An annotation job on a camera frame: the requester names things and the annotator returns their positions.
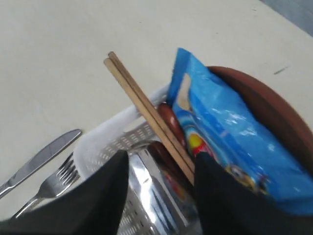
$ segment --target chopsticks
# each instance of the chopsticks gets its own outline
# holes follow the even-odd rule
[[[114,52],[110,52],[108,56],[109,57],[104,60],[104,64],[116,78],[120,86],[125,90],[132,102],[136,105],[137,109],[147,120],[181,170],[184,172],[187,179],[193,185],[195,166],[188,153],[179,143],[173,132],[166,125],[162,117],[154,108],[153,104],[137,85],[116,54]]]

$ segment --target brown bowl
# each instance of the brown bowl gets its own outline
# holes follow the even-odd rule
[[[256,78],[230,68],[208,68],[241,95],[256,119],[313,176],[313,134],[299,114],[280,95]]]

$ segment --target knife blade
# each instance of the knife blade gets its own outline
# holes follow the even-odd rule
[[[73,143],[82,130],[74,129],[61,135],[53,142],[40,150],[32,159],[25,163],[6,183],[0,186],[0,199],[13,190],[16,186],[34,174],[46,163],[61,153],[66,147]]]

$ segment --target snack bag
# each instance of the snack bag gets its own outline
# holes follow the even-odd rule
[[[207,152],[238,182],[296,215],[313,214],[313,179],[241,97],[178,49],[168,92],[190,153]]]

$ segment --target fork handle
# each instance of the fork handle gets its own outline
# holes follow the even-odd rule
[[[31,209],[33,209],[35,206],[37,206],[42,201],[43,201],[43,198],[39,198],[39,197],[37,197],[37,195],[34,196],[18,212],[16,212],[12,218],[20,217],[22,214],[30,211]]]

